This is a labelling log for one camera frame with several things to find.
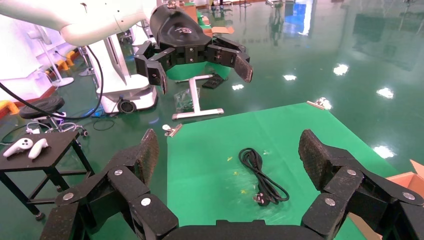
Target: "black stool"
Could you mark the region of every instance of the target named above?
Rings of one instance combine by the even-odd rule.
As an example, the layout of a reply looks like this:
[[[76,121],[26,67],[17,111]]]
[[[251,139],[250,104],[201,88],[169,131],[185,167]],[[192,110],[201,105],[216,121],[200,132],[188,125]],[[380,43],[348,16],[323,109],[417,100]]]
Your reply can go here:
[[[65,105],[65,100],[60,96],[50,96],[37,100],[31,104],[45,112],[48,112],[49,114],[63,115],[63,113],[58,111]],[[19,116],[23,119],[31,119],[40,122],[42,122],[42,120],[50,120],[51,127],[59,129],[54,117],[50,117],[42,112],[30,108],[29,106],[24,106],[19,111]]]
[[[46,98],[37,100],[37,101],[35,101],[31,104],[33,106],[49,113],[49,114],[55,114],[55,115],[58,115],[58,116],[66,116],[66,114],[64,112],[59,111],[59,109],[61,109],[65,105],[65,100],[63,98],[61,98],[60,96],[46,97]],[[42,124],[50,125],[50,127],[52,129],[57,129],[57,131],[59,131],[59,132],[66,132],[66,131],[73,129],[73,128],[74,128],[74,130],[76,130],[77,128],[80,128],[80,129],[82,129],[82,131],[80,133],[82,136],[86,137],[86,136],[89,135],[89,133],[87,132],[87,130],[85,128],[83,128],[83,126],[75,125],[75,124],[72,124],[72,123],[67,123],[67,124],[74,125],[75,127],[69,127],[69,128],[66,128],[66,129],[61,129],[60,126],[57,123],[57,120],[60,120],[59,118],[51,117],[51,116],[46,115],[46,114],[44,114],[40,111],[32,109],[29,106],[24,106],[19,111],[19,115],[23,119],[30,119],[30,120],[40,122]]]

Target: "black power cord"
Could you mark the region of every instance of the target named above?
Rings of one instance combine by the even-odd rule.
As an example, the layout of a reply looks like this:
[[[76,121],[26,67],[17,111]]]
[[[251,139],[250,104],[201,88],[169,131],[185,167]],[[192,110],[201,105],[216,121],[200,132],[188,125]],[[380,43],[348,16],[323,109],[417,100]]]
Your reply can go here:
[[[55,54],[57,54],[57,55],[59,55],[59,56],[61,56],[61,57],[63,57],[63,58],[66,58],[66,59],[72,60],[72,59],[70,59],[69,57],[67,57],[67,56],[64,56],[64,55],[60,54],[57,50],[55,50],[55,51],[54,51],[54,53],[55,53]]]
[[[90,53],[93,55],[95,61],[97,62],[98,68],[100,69],[100,78],[101,78],[101,87],[100,87],[100,96],[98,98],[98,102],[97,105],[95,106],[95,108],[93,108],[93,110],[89,113],[87,113],[86,116],[81,116],[81,117],[67,117],[67,116],[60,116],[60,115],[56,115],[56,114],[52,114],[49,112],[46,112],[32,104],[30,104],[29,102],[23,100],[22,98],[20,98],[19,96],[17,96],[16,94],[14,94],[12,91],[10,91],[6,86],[4,86],[1,82],[0,82],[0,89],[2,89],[3,91],[5,91],[7,94],[9,94],[10,96],[14,97],[15,99],[17,99],[19,102],[25,104],[26,106],[39,111],[40,113],[43,113],[47,116],[50,117],[54,117],[54,118],[58,118],[58,119],[63,119],[63,120],[81,120],[81,119],[87,119],[89,118],[93,113],[95,113],[97,111],[97,108],[99,108],[100,106],[100,102],[102,100],[102,96],[103,96],[103,71],[102,71],[102,67],[100,66],[100,62],[97,59],[96,55],[93,53],[92,49],[90,48],[90,46],[87,46],[88,50],[90,51]]]
[[[262,172],[262,157],[255,151],[253,148],[245,148],[240,151],[238,154],[238,159],[240,162],[252,170],[253,174],[256,176],[258,183],[257,187],[259,189],[258,194],[253,198],[260,206],[267,206],[268,204],[278,204],[279,202],[288,201],[290,196],[289,193],[275,181],[271,180],[265,173]],[[286,197],[281,197],[277,189],[280,189]]]

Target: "floor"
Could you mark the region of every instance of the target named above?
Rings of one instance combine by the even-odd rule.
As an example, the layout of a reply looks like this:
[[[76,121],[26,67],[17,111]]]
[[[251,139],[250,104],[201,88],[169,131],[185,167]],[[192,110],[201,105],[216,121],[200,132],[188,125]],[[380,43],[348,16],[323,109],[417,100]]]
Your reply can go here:
[[[214,13],[202,10],[213,26],[233,26],[229,39],[245,45],[254,68],[251,83],[243,82],[234,71],[215,90],[200,91],[203,109],[224,108],[221,117],[316,101],[326,98],[331,113],[353,133],[391,163],[399,172],[412,170],[409,159],[424,164],[424,1],[407,6],[402,0],[298,0],[295,5],[264,2],[248,7],[226,6]],[[123,46],[128,53],[129,46]],[[66,104],[68,115],[80,116],[95,106],[91,77],[79,77],[81,59],[67,74],[75,78],[56,94]],[[131,56],[128,66],[135,70]],[[151,189],[166,201],[167,144],[162,125],[203,121],[215,116],[172,121],[174,94],[187,83],[168,84],[169,93],[160,94],[157,107],[128,115],[80,122],[90,136],[81,138],[83,151],[95,171],[100,171],[118,150],[137,144],[148,128],[159,136],[160,159]],[[5,117],[0,136],[24,122]],[[75,154],[60,164],[63,169],[79,169]],[[42,174],[20,173],[10,177],[29,193]],[[72,184],[80,179],[70,178]],[[43,222],[32,215],[0,184],[0,235],[2,239],[37,239]],[[48,185],[40,196],[54,196]],[[46,214],[52,206],[40,209]],[[108,220],[94,239],[135,239],[119,216]]]

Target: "cardboard box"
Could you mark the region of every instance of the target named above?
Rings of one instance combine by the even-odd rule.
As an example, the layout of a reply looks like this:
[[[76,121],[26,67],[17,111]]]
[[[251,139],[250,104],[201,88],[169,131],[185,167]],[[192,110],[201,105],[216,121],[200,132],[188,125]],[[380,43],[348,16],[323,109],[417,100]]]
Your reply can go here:
[[[388,177],[387,179],[410,189],[424,198],[424,166],[414,160],[410,160],[416,173],[407,172],[396,176]],[[367,240],[381,240],[382,236],[375,233],[370,226],[359,216],[349,213],[350,219],[355,223]]]
[[[234,28],[232,26],[214,26],[212,28],[203,29],[203,32],[206,36],[213,37],[214,34],[233,34]]]
[[[182,8],[196,23],[198,22],[198,13],[196,10],[196,5],[192,3],[185,4],[184,2],[180,1],[179,3],[180,8]]]
[[[209,21],[209,18],[207,16],[202,16],[201,20],[203,21],[204,24],[206,25],[210,25],[211,21]]]

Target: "white vr controller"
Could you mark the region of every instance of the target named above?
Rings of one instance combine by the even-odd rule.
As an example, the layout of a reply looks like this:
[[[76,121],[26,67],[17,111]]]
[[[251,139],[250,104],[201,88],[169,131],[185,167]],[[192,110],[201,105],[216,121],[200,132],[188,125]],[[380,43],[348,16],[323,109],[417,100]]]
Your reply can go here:
[[[47,148],[49,145],[47,144],[47,140],[45,138],[38,140],[29,151],[28,158],[34,160],[36,159],[43,148]]]
[[[31,151],[29,151],[28,157],[34,160],[40,155],[41,150],[48,146],[49,145],[47,144],[47,140],[45,138],[37,141],[35,144],[29,138],[21,138],[3,153],[3,157],[8,158],[20,150],[31,149]]]

